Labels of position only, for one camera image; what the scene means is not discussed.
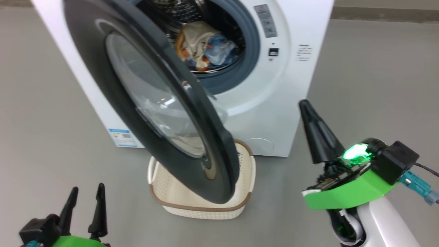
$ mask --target washing machine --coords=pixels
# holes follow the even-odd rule
[[[255,155],[289,155],[300,120],[297,102],[306,98],[333,5],[32,1],[115,144],[146,147],[215,202],[233,193],[239,173],[234,139]],[[227,63],[201,68],[182,61],[180,33],[189,26],[200,32],[194,23],[233,44]],[[188,45],[192,37],[185,38]]]

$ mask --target clothes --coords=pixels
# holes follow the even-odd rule
[[[222,34],[215,34],[209,39],[204,56],[212,65],[227,65],[235,59],[233,54],[235,47],[236,44],[233,41],[228,40]]]
[[[187,23],[183,28],[185,42],[183,48],[189,53],[197,68],[207,68],[209,62],[203,59],[209,39],[220,33],[203,21]]]
[[[175,49],[190,70],[207,71],[233,62],[236,44],[206,22],[183,25]]]

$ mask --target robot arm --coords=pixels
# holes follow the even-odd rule
[[[342,246],[418,247],[383,196],[400,182],[430,205],[439,203],[438,193],[410,171],[413,165],[423,167],[416,163],[419,155],[399,141],[387,146],[375,138],[345,150],[309,101],[299,107],[313,162],[324,163],[317,184],[302,192],[308,206],[328,212]]]
[[[72,236],[70,222],[73,208],[78,198],[78,187],[74,187],[60,216],[50,214],[44,219],[32,219],[20,231],[22,247],[110,247],[101,243],[100,237],[107,235],[107,211],[105,205],[105,186],[99,184],[96,194],[96,210],[93,222],[88,228],[90,239]]]

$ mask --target button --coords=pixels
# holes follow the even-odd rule
[[[279,48],[270,48],[268,51],[269,56],[277,57],[279,55]]]

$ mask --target green 3d-printed mount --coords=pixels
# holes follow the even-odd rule
[[[61,236],[53,247],[106,247],[103,243],[77,236]]]
[[[340,187],[305,195],[312,210],[352,208],[383,197],[398,183],[389,185],[372,170]]]

